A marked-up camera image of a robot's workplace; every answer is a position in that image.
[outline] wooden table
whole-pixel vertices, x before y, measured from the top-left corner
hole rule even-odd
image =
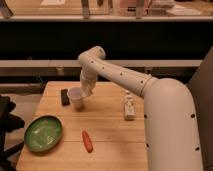
[[[85,109],[63,107],[60,90],[80,82],[48,82],[35,118],[53,115],[63,124],[63,137],[47,154],[39,156],[25,146],[17,163],[18,171],[147,171],[143,100],[133,95],[136,118],[123,118],[125,90],[111,82],[97,82],[87,97]],[[87,153],[82,131],[86,130],[94,151]]]
[[[42,5],[43,0],[6,0],[14,15],[75,15],[82,14],[81,0],[65,0],[62,5]],[[91,14],[109,14],[107,1],[98,6],[89,0]]]

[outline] cup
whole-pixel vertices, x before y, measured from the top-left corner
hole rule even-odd
[[[73,87],[68,89],[67,96],[71,101],[71,105],[77,110],[81,110],[84,107],[82,90],[80,87]]]

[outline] black dot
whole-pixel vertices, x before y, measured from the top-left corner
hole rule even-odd
[[[191,118],[195,118],[195,114],[191,114]]]

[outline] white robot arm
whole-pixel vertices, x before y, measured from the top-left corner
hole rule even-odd
[[[80,80],[85,96],[98,75],[144,98],[149,171],[203,171],[195,106],[187,87],[175,79],[157,79],[107,63],[104,50],[81,53]]]

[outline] floor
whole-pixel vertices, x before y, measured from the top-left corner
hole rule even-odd
[[[33,116],[36,112],[37,106],[40,102],[42,94],[1,94],[2,96],[9,96],[11,101],[16,103],[16,108],[11,112],[14,115],[21,117],[25,121],[24,128],[15,130],[6,135],[5,149],[10,148],[24,139],[24,133]],[[17,153],[9,158],[12,165],[15,166],[20,153]]]

